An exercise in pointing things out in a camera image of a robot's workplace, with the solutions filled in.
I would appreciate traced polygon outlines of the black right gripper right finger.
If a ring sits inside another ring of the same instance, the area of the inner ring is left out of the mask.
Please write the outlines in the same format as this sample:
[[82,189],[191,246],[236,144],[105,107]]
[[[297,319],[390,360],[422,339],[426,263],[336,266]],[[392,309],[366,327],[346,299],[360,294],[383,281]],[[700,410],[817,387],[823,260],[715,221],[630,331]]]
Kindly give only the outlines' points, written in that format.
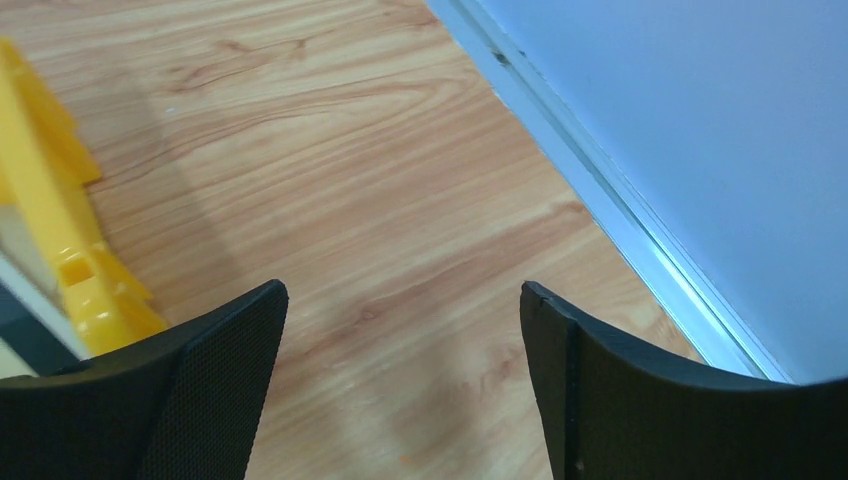
[[524,283],[520,322],[557,479],[843,479],[847,383],[707,366]]

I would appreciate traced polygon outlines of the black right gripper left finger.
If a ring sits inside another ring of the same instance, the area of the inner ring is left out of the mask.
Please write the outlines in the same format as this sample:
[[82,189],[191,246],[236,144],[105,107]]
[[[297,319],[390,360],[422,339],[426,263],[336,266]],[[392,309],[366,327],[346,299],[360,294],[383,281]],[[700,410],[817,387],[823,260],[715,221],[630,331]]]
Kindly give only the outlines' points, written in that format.
[[1,383],[5,479],[241,479],[289,303],[268,281],[142,341]]

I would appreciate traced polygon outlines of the beige cards in bin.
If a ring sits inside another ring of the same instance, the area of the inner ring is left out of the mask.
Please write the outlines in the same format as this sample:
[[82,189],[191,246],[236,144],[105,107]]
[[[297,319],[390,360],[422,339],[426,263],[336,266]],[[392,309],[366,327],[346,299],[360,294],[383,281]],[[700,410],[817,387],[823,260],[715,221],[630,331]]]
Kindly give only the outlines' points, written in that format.
[[49,376],[91,357],[21,215],[1,208],[1,377]]

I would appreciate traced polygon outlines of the yellow right plastic bin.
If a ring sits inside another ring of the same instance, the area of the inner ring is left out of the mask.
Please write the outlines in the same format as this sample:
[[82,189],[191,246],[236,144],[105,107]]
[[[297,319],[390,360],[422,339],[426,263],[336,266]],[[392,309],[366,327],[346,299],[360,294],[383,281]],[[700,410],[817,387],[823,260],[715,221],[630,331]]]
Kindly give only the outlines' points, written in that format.
[[1,201],[16,208],[56,281],[59,323],[86,356],[163,332],[148,289],[103,236],[86,186],[101,170],[71,114],[1,41]]

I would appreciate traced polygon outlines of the aluminium frame rail right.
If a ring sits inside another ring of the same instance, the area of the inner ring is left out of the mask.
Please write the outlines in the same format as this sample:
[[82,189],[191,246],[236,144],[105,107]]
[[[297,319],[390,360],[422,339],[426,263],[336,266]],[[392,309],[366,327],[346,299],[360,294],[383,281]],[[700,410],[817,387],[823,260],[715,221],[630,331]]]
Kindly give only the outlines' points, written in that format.
[[478,1],[431,1],[428,6],[702,359],[731,372],[791,382],[484,6]]

